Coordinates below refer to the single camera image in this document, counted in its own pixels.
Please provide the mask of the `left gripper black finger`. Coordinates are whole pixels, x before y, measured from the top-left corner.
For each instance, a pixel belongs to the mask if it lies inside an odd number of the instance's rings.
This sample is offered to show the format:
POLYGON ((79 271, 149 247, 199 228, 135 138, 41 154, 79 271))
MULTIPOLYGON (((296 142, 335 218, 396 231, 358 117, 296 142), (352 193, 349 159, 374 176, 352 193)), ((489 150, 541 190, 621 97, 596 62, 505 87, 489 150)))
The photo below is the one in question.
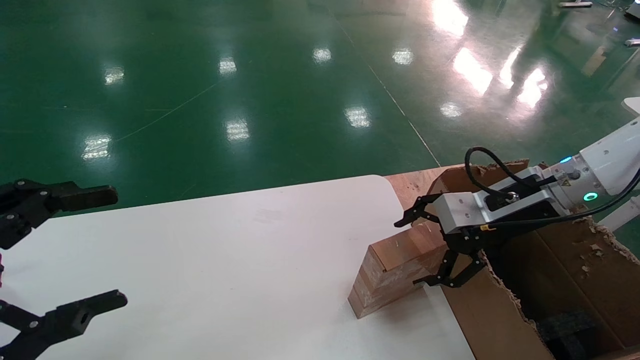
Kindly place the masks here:
POLYGON ((0 302, 0 321, 18 335, 1 346, 3 360, 36 360, 48 348, 83 335, 90 321, 128 305, 128 298, 115 289, 73 301, 37 316, 16 305, 0 302))
POLYGON ((60 212, 107 207, 118 202, 112 186, 82 188, 73 181, 44 184, 19 178, 0 187, 0 247, 10 249, 60 212))

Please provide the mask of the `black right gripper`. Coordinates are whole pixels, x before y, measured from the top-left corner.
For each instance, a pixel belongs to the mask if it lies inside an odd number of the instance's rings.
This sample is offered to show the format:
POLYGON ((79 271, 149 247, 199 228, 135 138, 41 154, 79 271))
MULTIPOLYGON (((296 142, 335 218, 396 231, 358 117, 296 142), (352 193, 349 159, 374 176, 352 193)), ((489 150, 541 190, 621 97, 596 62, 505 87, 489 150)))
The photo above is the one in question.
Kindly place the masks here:
MULTIPOLYGON (((403 212, 402 219, 394 223, 394 227, 402 228, 413 224, 418 219, 425 219, 431 223, 441 223, 439 217, 427 211, 426 207, 434 203, 442 194, 425 194, 418 196, 414 204, 403 212)), ((480 251, 490 253, 498 251, 510 240, 526 234, 530 231, 544 227, 544 224, 523 224, 513 226, 497 226, 498 223, 512 223, 529 220, 544 220, 560 216, 553 206, 547 202, 536 203, 530 207, 507 215, 487 226, 487 230, 481 230, 480 224, 465 225, 453 230, 450 234, 444 234, 444 242, 448 246, 438 271, 434 275, 423 276, 413 280, 413 285, 426 284, 430 287, 445 286, 450 289, 460 288, 473 276, 485 268, 486 263, 480 257, 480 251), (459 255, 468 255, 471 259, 456 276, 452 272, 459 255)))

